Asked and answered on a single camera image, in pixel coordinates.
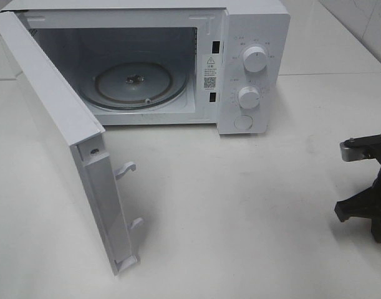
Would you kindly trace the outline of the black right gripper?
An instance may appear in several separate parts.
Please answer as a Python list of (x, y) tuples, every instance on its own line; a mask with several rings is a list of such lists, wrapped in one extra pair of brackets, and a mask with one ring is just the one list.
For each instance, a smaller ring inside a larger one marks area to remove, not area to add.
[(374, 240), (381, 243), (381, 135), (351, 138), (349, 146), (360, 150), (365, 159), (376, 159), (380, 169), (372, 186), (353, 197), (354, 207), (352, 200), (346, 199), (336, 202), (334, 212), (340, 222), (351, 217), (370, 219)]

